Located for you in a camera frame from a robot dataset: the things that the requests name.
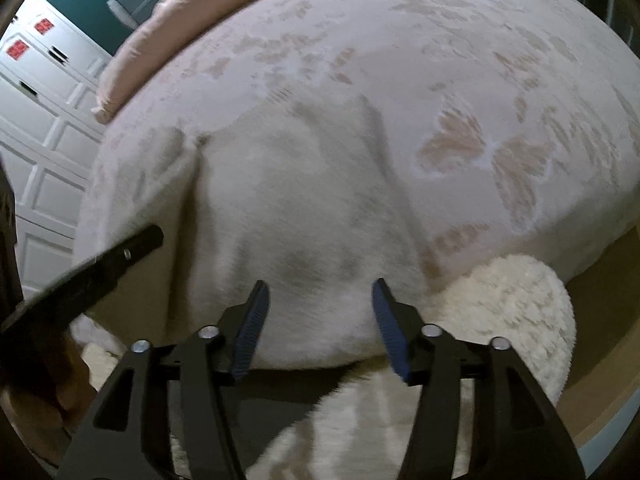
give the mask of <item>door panel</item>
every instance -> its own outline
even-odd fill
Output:
[[[25,298],[30,298],[71,268],[73,240],[16,218],[15,257]]]
[[[0,73],[0,130],[82,178],[89,177],[101,134],[33,95],[11,73]]]
[[[74,238],[87,181],[0,131],[0,152],[16,194],[16,214]]]
[[[14,189],[15,201],[17,204],[23,203],[30,181],[36,175],[36,161],[26,156],[21,150],[14,150],[2,140],[0,140],[0,155],[2,155],[11,187]]]
[[[84,34],[79,34],[66,18],[46,0],[27,0],[17,13],[18,22],[46,50],[62,56],[68,65],[90,83],[97,85],[100,74],[111,59]],[[38,26],[42,20],[49,24]]]
[[[92,130],[103,133],[91,108],[95,87],[84,78],[70,73],[65,65],[51,57],[15,23],[10,25],[0,43],[0,64],[17,76],[23,84],[42,94],[63,110],[78,118]]]
[[[65,123],[60,138],[52,147],[52,150],[84,170],[82,174],[74,171],[75,174],[88,178],[94,159],[98,155],[99,147],[100,142],[98,140],[72,124]]]

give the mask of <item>person's hand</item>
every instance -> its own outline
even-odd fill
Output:
[[[2,408],[24,443],[53,465],[60,464],[70,441],[69,434],[76,430],[96,394],[89,383],[89,367],[69,336],[65,336],[65,351],[72,373],[65,383],[56,386],[62,412],[31,392],[10,386],[2,395]]]

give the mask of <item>red sticker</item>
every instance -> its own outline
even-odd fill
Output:
[[[47,18],[40,20],[38,23],[33,25],[33,27],[42,35],[49,32],[53,27],[53,23],[51,23]]]
[[[14,44],[12,44],[12,46],[10,46],[6,50],[6,52],[9,55],[9,57],[11,57],[14,60],[18,61],[22,57],[22,54],[27,52],[28,49],[29,49],[29,45],[24,43],[23,40],[18,40]]]

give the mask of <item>black clamp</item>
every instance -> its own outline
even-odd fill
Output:
[[[584,480],[558,413],[510,342],[458,341],[398,303],[384,280],[373,307],[394,371],[422,385],[399,480],[450,480],[460,417],[460,379],[474,379],[474,430],[466,480]]]
[[[178,478],[169,444],[170,380],[180,381],[192,479],[244,479],[220,388],[248,372],[268,309],[269,289],[258,282],[246,303],[179,345],[134,343],[89,409],[58,480]]]

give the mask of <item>metal bolt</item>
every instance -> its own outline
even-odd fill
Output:
[[[442,335],[442,329],[434,324],[426,324],[422,327],[422,335],[425,337],[440,337]]]
[[[511,342],[505,337],[494,337],[491,339],[491,346],[496,350],[508,350],[511,348]]]
[[[213,339],[220,335],[220,330],[218,330],[217,326],[209,325],[204,326],[200,330],[198,330],[198,337],[200,339]]]
[[[149,341],[140,339],[139,341],[136,341],[135,343],[133,343],[133,345],[131,345],[131,351],[135,352],[136,354],[143,354],[144,352],[149,350],[150,347],[151,343]]]

